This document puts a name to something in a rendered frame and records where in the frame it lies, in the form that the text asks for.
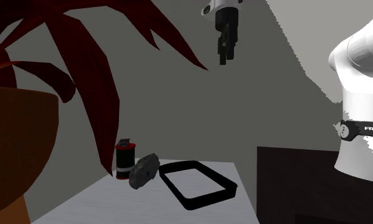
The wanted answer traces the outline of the black rectangular tray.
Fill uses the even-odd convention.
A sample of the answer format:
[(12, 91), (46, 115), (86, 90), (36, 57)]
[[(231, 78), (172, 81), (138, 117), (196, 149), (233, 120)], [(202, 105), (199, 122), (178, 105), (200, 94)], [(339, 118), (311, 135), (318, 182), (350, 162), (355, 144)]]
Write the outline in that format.
[[(166, 176), (166, 174), (173, 172), (186, 171), (196, 169), (207, 178), (214, 181), (216, 184), (223, 187), (222, 190), (200, 195), (194, 198), (186, 198), (174, 185), (174, 183)], [(158, 169), (159, 176), (170, 189), (173, 195), (178, 199), (179, 203), (188, 211), (200, 209), (202, 207), (210, 206), (232, 199), (236, 196), (238, 184), (214, 171), (208, 166), (196, 160), (185, 160), (179, 162), (171, 162), (168, 164), (160, 165)]]

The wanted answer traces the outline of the grey rough rock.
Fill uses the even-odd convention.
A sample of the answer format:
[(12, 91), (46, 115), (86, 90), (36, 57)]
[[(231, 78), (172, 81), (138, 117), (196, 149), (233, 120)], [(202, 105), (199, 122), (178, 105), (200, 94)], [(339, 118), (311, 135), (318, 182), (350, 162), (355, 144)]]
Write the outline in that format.
[(147, 184), (147, 182), (155, 178), (159, 167), (160, 161), (155, 153), (140, 158), (129, 174), (130, 187), (138, 190)]

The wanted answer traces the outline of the black and red canister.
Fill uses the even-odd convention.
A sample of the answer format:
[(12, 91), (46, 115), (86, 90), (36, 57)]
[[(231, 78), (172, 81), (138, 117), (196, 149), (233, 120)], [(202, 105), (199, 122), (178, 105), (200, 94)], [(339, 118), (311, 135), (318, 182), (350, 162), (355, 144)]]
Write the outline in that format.
[(128, 179), (135, 166), (136, 145), (130, 139), (121, 139), (115, 146), (116, 150), (116, 178)]

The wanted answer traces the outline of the dark robot stand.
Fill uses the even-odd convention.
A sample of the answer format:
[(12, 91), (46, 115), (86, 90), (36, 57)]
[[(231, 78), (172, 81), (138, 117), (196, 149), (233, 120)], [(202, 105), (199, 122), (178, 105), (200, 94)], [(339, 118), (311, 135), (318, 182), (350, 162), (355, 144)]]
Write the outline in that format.
[(373, 182), (337, 171), (337, 155), (259, 146), (259, 223), (373, 224)]

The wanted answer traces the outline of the dark red potted plant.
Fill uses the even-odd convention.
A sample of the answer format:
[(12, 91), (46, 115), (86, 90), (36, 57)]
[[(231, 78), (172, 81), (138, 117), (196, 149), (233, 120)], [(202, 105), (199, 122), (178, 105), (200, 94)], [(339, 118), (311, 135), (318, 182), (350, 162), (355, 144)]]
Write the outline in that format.
[[(24, 195), (43, 171), (59, 126), (59, 103), (79, 94), (101, 165), (110, 171), (120, 100), (108, 59), (70, 10), (107, 6), (154, 44), (160, 36), (196, 66), (199, 60), (151, 0), (0, 0), (0, 224), (30, 224)], [(46, 25), (66, 65), (12, 61), (7, 47)]]

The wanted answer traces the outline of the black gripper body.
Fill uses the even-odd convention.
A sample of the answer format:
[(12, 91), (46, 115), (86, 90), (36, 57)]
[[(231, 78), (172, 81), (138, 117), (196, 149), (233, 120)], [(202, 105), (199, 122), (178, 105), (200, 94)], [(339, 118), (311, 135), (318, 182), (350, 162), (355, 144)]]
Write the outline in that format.
[(228, 25), (230, 32), (237, 34), (238, 9), (234, 7), (224, 7), (215, 14), (215, 29), (219, 32)]

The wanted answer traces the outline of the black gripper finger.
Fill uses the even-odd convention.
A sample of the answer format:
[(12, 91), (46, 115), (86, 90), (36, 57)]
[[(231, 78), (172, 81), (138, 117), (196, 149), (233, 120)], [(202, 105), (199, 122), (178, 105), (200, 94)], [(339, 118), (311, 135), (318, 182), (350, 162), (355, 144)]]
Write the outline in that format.
[(218, 38), (218, 55), (220, 56), (220, 65), (225, 65), (227, 61), (227, 30), (224, 29)]
[(237, 31), (229, 31), (227, 36), (227, 60), (234, 59), (234, 48), (238, 41)]

